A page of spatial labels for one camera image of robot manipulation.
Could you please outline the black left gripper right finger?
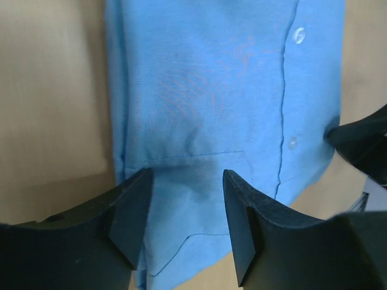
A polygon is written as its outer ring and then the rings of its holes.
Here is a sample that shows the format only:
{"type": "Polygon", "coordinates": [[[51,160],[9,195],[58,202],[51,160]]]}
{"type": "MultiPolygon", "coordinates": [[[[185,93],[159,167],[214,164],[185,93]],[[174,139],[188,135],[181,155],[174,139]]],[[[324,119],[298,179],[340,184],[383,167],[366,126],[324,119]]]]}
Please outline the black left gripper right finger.
{"type": "Polygon", "coordinates": [[[300,213],[225,170],[238,285],[244,289],[385,289],[386,213],[300,213]]]}

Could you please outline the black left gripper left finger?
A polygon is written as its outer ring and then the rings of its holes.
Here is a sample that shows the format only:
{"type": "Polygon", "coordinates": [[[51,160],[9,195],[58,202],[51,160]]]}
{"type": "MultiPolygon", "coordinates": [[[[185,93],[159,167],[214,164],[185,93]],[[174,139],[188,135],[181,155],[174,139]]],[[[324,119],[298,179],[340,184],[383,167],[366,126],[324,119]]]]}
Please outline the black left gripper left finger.
{"type": "Polygon", "coordinates": [[[138,267],[152,169],[42,222],[1,225],[2,289],[128,289],[138,267]]]}

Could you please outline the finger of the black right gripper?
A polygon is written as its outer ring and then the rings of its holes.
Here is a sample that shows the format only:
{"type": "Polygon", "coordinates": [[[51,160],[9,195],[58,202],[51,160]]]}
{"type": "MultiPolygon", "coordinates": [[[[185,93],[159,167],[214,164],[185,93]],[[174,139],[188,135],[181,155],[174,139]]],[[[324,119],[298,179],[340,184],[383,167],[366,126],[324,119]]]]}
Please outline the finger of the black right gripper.
{"type": "Polygon", "coordinates": [[[333,128],[326,139],[337,153],[378,184],[386,184],[386,106],[333,128]]]}

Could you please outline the light blue shirt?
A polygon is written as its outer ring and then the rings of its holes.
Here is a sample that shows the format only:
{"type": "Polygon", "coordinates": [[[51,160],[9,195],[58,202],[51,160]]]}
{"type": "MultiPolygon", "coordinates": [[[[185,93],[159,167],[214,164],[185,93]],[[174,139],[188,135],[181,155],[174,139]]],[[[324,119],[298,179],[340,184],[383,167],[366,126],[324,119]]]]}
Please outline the light blue shirt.
{"type": "Polygon", "coordinates": [[[223,171],[290,205],[329,166],[343,1],[106,1],[117,182],[155,170],[139,289],[231,250],[223,171]]]}

